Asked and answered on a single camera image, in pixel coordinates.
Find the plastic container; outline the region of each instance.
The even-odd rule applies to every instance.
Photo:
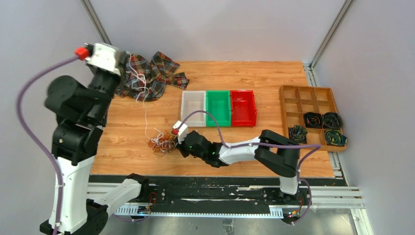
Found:
[[[206,111],[212,114],[219,126],[231,126],[231,94],[229,91],[206,91]],[[216,126],[206,115],[206,126]]]
[[[255,126],[256,106],[253,91],[231,91],[232,126]]]
[[[183,121],[191,112],[196,110],[206,111],[206,91],[182,92],[182,107],[180,118]],[[206,126],[204,113],[193,114],[187,121],[187,126]]]

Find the checkered fabric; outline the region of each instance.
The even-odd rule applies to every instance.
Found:
[[[130,96],[140,101],[144,98],[145,101],[154,101],[163,95],[166,84],[185,90],[189,80],[184,72],[174,74],[179,66],[159,51],[153,56],[151,63],[140,55],[131,55],[130,63],[127,62],[126,67],[121,68],[121,82],[115,93],[120,97]],[[138,74],[144,74],[148,90],[133,75],[135,72],[132,69]]]

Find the white wall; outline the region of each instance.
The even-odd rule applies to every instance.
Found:
[[[92,0],[111,43],[150,59],[313,59],[344,0]]]
[[[29,77],[73,56],[85,42],[99,42],[80,1],[0,2],[0,230],[4,235],[40,234],[50,216],[55,176],[43,152],[20,127],[15,114],[18,90]],[[92,78],[82,62],[74,62],[42,78],[23,101],[24,116],[50,148],[56,126],[43,106],[47,85],[60,75],[87,84]]]
[[[415,1],[357,0],[317,66],[349,137],[346,174],[376,235],[413,234]]]

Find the wooden tabletop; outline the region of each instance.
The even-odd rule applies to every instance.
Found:
[[[282,132],[279,88],[283,84],[307,86],[301,62],[179,62],[178,72],[185,72],[190,79],[187,91],[200,90],[253,90],[257,107],[255,127],[221,128],[226,142],[250,140],[264,129]],[[136,173],[140,175],[168,176],[276,176],[258,161],[234,163],[213,168],[199,158],[183,158],[178,150],[164,156],[154,155],[147,145],[144,114],[147,109],[147,134],[155,137],[158,132],[170,131],[180,119],[182,91],[167,86],[157,101],[136,103],[134,99],[115,97],[111,103],[108,124],[99,142],[92,174]],[[190,127],[209,141],[219,142],[214,127]],[[301,150],[301,156],[309,150]],[[318,151],[301,167],[303,177],[334,177],[328,153]]]

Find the red connector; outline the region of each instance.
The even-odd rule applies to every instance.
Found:
[[[75,50],[75,55],[79,56],[80,60],[85,60],[90,55],[90,52],[85,47],[78,47]]]

